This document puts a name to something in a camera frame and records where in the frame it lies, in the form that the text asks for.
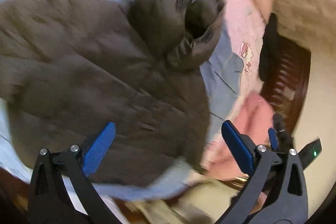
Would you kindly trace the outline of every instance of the brown blanket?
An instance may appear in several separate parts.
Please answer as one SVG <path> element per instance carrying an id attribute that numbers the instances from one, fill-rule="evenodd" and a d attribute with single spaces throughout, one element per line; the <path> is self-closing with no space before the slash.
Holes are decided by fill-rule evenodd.
<path id="1" fill-rule="evenodd" d="M 0 4 L 0 97 L 13 144 L 33 167 L 112 121 L 117 136 L 91 177 L 146 186 L 179 156 L 196 170 L 209 124 L 199 65 L 221 33 L 221 0 Z"/>

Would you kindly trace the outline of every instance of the silver bolt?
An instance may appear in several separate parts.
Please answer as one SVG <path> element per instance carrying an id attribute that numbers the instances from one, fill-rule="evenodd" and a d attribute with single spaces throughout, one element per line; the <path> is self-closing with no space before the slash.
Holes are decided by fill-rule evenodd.
<path id="1" fill-rule="evenodd" d="M 79 146 L 74 144 L 70 147 L 71 152 L 77 152 L 79 150 Z"/>
<path id="2" fill-rule="evenodd" d="M 43 156 L 43 155 L 45 155 L 47 152 L 48 152 L 48 150 L 45 149 L 45 148 L 43 148 L 43 149 L 41 149 L 40 154 Z"/>
<path id="3" fill-rule="evenodd" d="M 258 145 L 258 150 L 260 152 L 265 152 L 266 151 L 266 147 L 264 145 Z"/>
<path id="4" fill-rule="evenodd" d="M 297 154 L 296 150 L 295 149 L 290 149 L 289 150 L 289 153 L 292 155 L 292 156 L 295 156 Z"/>

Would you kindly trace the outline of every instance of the brown fabric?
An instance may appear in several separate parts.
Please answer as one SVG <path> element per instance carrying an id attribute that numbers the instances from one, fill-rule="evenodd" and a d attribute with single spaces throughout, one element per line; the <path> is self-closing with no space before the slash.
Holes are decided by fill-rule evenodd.
<path id="1" fill-rule="evenodd" d="M 146 186 L 179 156 L 200 169 L 209 109 L 198 65 L 218 42 L 223 4 L 188 4 L 201 7 L 190 23 L 213 31 L 204 46 L 185 29 L 188 5 L 152 1 L 156 7 L 136 0 L 131 8 L 131 16 L 143 18 L 133 24 L 144 40 L 112 1 L 0 4 L 0 97 L 9 102 L 13 144 L 28 167 L 41 148 L 81 144 L 113 121 L 117 136 L 92 181 Z M 157 11 L 153 20 L 146 9 Z M 179 32 L 168 36 L 174 28 Z M 158 31 L 161 36 L 152 34 Z M 166 56 L 184 35 L 194 46 L 176 70 L 179 58 Z"/>

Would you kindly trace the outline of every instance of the blue textured pad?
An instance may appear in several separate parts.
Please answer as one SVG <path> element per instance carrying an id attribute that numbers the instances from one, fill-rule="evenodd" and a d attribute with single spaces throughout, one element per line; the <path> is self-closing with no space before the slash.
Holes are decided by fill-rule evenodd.
<path id="1" fill-rule="evenodd" d="M 116 126 L 109 122 L 84 155 L 83 172 L 86 177 L 94 174 L 116 136 Z"/>
<path id="2" fill-rule="evenodd" d="M 278 149 L 277 133 L 274 128 L 268 130 L 269 141 L 273 150 Z"/>
<path id="3" fill-rule="evenodd" d="M 240 170 L 245 174 L 252 175 L 254 172 L 253 156 L 240 138 L 239 133 L 231 127 L 228 121 L 225 121 L 222 124 L 222 137 L 229 147 Z"/>

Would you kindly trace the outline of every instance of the bed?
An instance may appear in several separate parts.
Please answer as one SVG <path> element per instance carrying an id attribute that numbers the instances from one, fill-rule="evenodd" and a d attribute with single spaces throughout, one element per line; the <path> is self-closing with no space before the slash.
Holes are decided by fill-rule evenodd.
<path id="1" fill-rule="evenodd" d="M 130 0 L 117 1 L 127 3 Z M 208 143 L 216 138 L 221 138 L 220 125 L 222 121 L 227 118 L 232 119 L 237 115 L 246 96 L 252 90 L 261 92 L 261 95 L 270 102 L 276 112 L 285 115 L 289 132 L 293 131 L 298 120 L 306 96 L 310 71 L 310 53 L 284 38 L 281 58 L 273 64 L 273 77 L 268 82 L 262 83 L 258 78 L 258 64 L 263 44 L 265 21 L 263 19 L 263 8 L 257 8 L 256 3 L 258 3 L 258 0 L 226 0 L 225 20 L 227 33 L 231 41 L 229 47 L 231 48 L 231 55 L 238 57 L 236 60 L 240 60 L 242 69 L 239 71 L 240 78 L 235 78 L 235 80 L 230 78 L 226 81 L 228 86 L 226 88 L 231 90 L 230 96 L 233 100 L 228 104 L 230 107 L 221 110 L 220 119 L 218 119 L 218 113 L 213 113 L 214 119 L 210 125 L 211 133 L 208 135 Z M 5 102 L 1 101 L 1 166 L 13 175 L 29 182 L 31 170 L 19 160 L 12 160 L 17 156 L 10 145 L 5 109 Z M 122 189 L 118 192 L 116 187 L 113 188 L 110 185 L 95 185 L 95 187 L 99 193 L 108 193 L 125 200 L 138 197 L 146 199 L 171 198 L 199 180 L 202 180 L 201 176 L 184 165 L 183 161 L 177 160 L 176 165 L 167 172 L 165 178 L 154 186 L 152 185 L 150 194 L 148 192 L 144 193 L 143 190 L 140 190 L 141 193 L 136 195 L 129 194 L 130 191 L 139 189 L 127 189 L 128 194 L 125 194 Z M 66 182 L 66 184 L 68 189 L 72 190 L 70 183 Z M 162 185 L 165 185 L 165 191 L 162 191 Z"/>

